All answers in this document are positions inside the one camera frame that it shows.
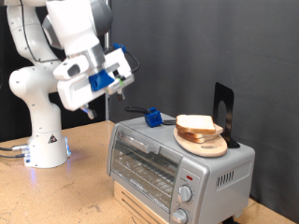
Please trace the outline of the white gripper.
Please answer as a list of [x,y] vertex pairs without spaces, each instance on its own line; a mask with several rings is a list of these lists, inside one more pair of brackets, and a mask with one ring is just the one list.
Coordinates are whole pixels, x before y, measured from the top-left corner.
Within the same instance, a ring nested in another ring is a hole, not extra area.
[[71,111],[80,108],[89,119],[95,118],[95,111],[87,103],[105,93],[115,92],[118,100],[123,101],[124,87],[135,81],[122,49],[105,55],[99,67],[91,65],[85,55],[66,59],[53,74],[58,79],[57,88],[64,107]]

